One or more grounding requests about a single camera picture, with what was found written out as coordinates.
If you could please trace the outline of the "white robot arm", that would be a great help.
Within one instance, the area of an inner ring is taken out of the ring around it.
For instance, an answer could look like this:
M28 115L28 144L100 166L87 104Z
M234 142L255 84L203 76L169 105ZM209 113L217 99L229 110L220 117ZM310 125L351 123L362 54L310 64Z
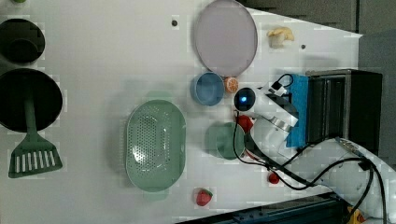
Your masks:
M251 87L238 90L233 104L237 112L255 119L245 146L259 165L289 176L301 184L300 190L327 187L374 222L395 224L395 170L374 153L335 137L289 158L280 149L299 121L292 104Z

